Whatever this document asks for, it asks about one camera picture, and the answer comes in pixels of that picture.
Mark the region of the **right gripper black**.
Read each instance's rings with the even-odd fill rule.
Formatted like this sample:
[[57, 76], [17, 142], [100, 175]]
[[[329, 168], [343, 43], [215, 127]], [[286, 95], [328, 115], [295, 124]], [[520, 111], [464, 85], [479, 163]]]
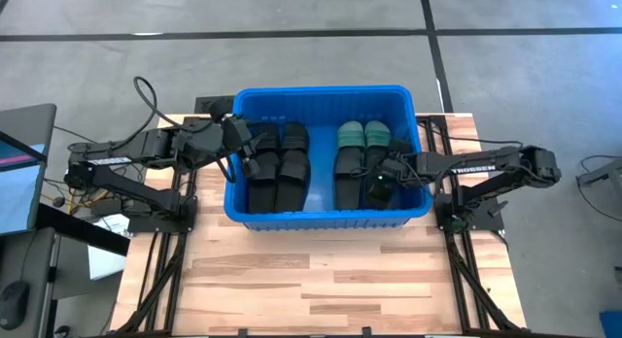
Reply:
[[371, 148], [371, 152], [365, 155], [365, 162], [371, 163], [371, 168], [355, 168], [350, 172], [350, 176], [364, 177], [371, 173], [373, 184], [387, 186], [397, 184], [409, 170], [410, 153], [413, 153], [411, 142], [392, 139], [387, 148]]

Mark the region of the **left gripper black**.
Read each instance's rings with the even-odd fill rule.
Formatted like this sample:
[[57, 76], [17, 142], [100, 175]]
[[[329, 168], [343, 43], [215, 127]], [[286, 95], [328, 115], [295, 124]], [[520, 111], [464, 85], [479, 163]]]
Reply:
[[254, 138], [266, 133], [267, 126], [253, 126], [249, 129], [248, 122], [241, 115], [229, 115], [231, 111], [231, 98], [212, 99], [209, 106], [209, 115], [212, 122], [218, 124], [223, 130], [222, 147], [218, 152], [217, 164], [226, 178], [235, 178], [236, 174], [227, 173], [222, 159], [231, 164], [231, 157], [238, 156], [244, 175], [247, 178], [254, 177], [259, 172], [259, 164], [255, 160], [256, 154], [270, 151], [269, 145], [258, 144], [259, 138]]

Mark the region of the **green rubber slide sandal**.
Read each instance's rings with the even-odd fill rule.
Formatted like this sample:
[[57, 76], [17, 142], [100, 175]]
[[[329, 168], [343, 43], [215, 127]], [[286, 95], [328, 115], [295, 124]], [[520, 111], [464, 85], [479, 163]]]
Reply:
[[337, 130], [337, 149], [357, 149], [361, 152], [365, 149], [365, 137], [363, 125], [355, 120], [343, 123]]
[[366, 147], [370, 148], [387, 148], [392, 140], [392, 134], [389, 127], [381, 121], [369, 121], [364, 129]]

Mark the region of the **blue plastic bin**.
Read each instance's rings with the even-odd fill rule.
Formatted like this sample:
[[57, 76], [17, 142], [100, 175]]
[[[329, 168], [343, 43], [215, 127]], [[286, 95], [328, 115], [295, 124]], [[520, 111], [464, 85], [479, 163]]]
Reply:
[[349, 120], [365, 124], [379, 120], [393, 136], [419, 152], [415, 106], [410, 91], [396, 84], [247, 88], [234, 96], [232, 111], [248, 120], [273, 122], [281, 129], [299, 122], [310, 137], [310, 179], [300, 212], [252, 214], [248, 211], [247, 180], [240, 160], [230, 169], [236, 182], [225, 185], [226, 215], [254, 230], [398, 227], [428, 213], [432, 206], [426, 187], [399, 187], [388, 210], [339, 211], [335, 207], [334, 163], [337, 130]]

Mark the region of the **white paper sheet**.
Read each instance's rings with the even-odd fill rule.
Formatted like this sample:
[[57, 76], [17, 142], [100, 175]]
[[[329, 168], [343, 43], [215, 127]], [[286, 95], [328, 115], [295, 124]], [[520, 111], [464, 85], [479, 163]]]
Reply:
[[[127, 231], [129, 219], [121, 214], [102, 217], [95, 223], [96, 226], [112, 231], [125, 238], [128, 237]], [[89, 278], [93, 281], [121, 272], [125, 266], [125, 256], [99, 248], [88, 246], [88, 272]]]

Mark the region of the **black desk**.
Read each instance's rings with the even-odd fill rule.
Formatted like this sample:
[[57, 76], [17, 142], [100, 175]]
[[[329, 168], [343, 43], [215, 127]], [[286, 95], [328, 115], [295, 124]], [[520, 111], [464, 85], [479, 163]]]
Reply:
[[66, 279], [57, 270], [60, 247], [55, 244], [64, 238], [119, 255], [127, 255], [129, 247], [119, 234], [41, 204], [31, 229], [0, 235], [0, 292], [15, 281], [29, 284], [23, 323], [13, 330], [0, 328], [0, 338], [52, 338], [58, 300], [75, 294], [70, 289], [55, 293]]

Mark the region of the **monitor screen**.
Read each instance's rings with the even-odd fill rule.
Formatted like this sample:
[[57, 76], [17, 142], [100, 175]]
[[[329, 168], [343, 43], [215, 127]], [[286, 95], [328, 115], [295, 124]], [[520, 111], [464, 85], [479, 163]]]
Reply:
[[35, 223], [56, 110], [46, 103], [0, 111], [0, 235]]

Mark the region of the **blue box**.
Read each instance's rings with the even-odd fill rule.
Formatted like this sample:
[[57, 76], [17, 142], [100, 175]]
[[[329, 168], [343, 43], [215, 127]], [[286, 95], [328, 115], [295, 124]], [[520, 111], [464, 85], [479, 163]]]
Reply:
[[605, 338], [622, 338], [622, 310], [603, 311], [599, 319]]

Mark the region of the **black computer mouse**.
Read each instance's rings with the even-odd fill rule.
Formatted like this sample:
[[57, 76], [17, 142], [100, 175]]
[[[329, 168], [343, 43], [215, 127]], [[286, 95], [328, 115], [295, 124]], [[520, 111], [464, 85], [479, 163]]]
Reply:
[[24, 321], [29, 297], [29, 284], [15, 281], [0, 292], [0, 328], [13, 330]]

